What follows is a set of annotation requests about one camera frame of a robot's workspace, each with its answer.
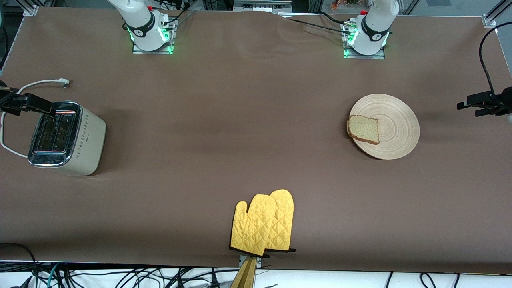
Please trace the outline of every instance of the silver toaster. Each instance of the silver toaster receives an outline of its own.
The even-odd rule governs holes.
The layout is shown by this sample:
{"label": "silver toaster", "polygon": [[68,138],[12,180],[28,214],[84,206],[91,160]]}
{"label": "silver toaster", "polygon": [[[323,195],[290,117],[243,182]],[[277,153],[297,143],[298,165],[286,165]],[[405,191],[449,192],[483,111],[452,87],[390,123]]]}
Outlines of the silver toaster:
{"label": "silver toaster", "polygon": [[69,176],[86,176],[98,168],[106,124],[82,105],[54,102],[55,116],[42,114],[32,136],[28,161]]}

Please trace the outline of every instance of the bread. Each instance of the bread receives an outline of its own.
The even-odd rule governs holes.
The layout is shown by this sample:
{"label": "bread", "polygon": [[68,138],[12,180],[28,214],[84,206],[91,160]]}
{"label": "bread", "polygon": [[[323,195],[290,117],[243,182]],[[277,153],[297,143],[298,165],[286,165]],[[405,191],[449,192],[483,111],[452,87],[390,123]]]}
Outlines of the bread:
{"label": "bread", "polygon": [[361,115],[351,115],[347,122],[350,137],[373,145],[379,144],[379,125],[377,119]]}

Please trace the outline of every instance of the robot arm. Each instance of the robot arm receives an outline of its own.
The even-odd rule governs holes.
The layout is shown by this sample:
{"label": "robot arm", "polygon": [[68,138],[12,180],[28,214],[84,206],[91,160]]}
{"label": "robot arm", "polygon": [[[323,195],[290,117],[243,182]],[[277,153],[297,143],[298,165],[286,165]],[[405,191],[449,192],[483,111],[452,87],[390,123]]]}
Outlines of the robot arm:
{"label": "robot arm", "polygon": [[121,13],[133,42],[144,51],[154,51],[169,41],[168,16],[150,11],[144,0],[107,0]]}
{"label": "robot arm", "polygon": [[356,22],[356,31],[348,45],[359,54],[374,55],[385,45],[399,11],[397,0],[373,0],[367,15],[351,19]]}

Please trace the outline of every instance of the plate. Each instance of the plate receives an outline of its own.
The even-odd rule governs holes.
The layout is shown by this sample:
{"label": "plate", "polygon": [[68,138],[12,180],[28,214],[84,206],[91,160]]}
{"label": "plate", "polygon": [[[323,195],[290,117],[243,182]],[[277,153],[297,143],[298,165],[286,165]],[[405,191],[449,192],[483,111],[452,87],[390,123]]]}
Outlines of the plate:
{"label": "plate", "polygon": [[378,120],[379,144],[353,139],[370,156],[382,160],[398,159],[409,154],[418,144],[418,118],[407,104],[396,97],[386,94],[365,96],[352,107],[350,115]]}

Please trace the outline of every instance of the oven mitt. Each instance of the oven mitt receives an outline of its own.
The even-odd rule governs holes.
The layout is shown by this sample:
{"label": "oven mitt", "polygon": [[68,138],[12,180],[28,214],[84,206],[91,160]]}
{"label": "oven mitt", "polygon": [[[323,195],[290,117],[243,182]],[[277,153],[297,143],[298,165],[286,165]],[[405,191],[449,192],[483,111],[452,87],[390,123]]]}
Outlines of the oven mitt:
{"label": "oven mitt", "polygon": [[267,249],[288,252],[291,240],[291,225],[293,221],[293,198],[288,190],[276,190],[270,194],[275,200],[277,209],[267,241]]}
{"label": "oven mitt", "polygon": [[251,201],[240,201],[234,210],[230,247],[253,255],[263,256],[267,248],[277,205],[273,197],[257,194]]}

